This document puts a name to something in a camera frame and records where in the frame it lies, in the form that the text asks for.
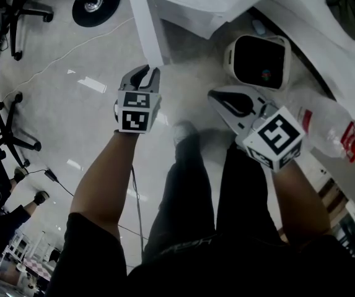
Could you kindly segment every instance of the floor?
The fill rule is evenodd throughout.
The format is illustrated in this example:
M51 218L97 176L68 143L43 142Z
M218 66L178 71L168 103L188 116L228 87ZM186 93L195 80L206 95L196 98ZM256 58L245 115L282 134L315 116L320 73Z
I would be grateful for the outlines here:
M113 17L95 28L82 28L74 23L71 17L73 0L34 1L51 6L55 17L49 24L43 23L40 17L26 16L20 21L17 43L24 55L19 62L11 58L9 50L1 55L0 101L16 88L23 93L24 99L15 117L16 133L22 139L29 140L27 136L31 136L42 143L39 153L22 151L32 164L29 170L51 168L66 189L74 193L85 171L117 128L113 104L121 78L131 69L145 64L146 59L129 0L121 0ZM181 119L192 121L198 129L224 131L204 151L216 210L227 128L208 104L206 95L210 89L234 83L222 70L224 48L241 34L253 32L247 14L223 26L210 40L170 23L164 25L173 64L160 68L161 109L151 133L140 137L134 158L146 237L157 214L165 177L174 162L171 128ZM318 87L297 58L293 66L292 81L304 78L313 87ZM106 85L104 93L79 82L87 77ZM7 107L14 95L7 96ZM283 93L267 95L277 102L285 98ZM17 164L6 152L4 166L13 176ZM299 163L315 188L319 189L328 179L311 154L303 153ZM33 173L22 181L6 207L13 210L20 204L25 205L33 200L38 189L46 190L51 198L38 208L22 231L33 241L45 231L45 242L61 248L72 197L43 172ZM130 184L120 225L138 232L136 199L132 190ZM268 198L271 216L279 228L281 220L272 184ZM120 233L127 264L138 265L141 261L139 237L124 229Z

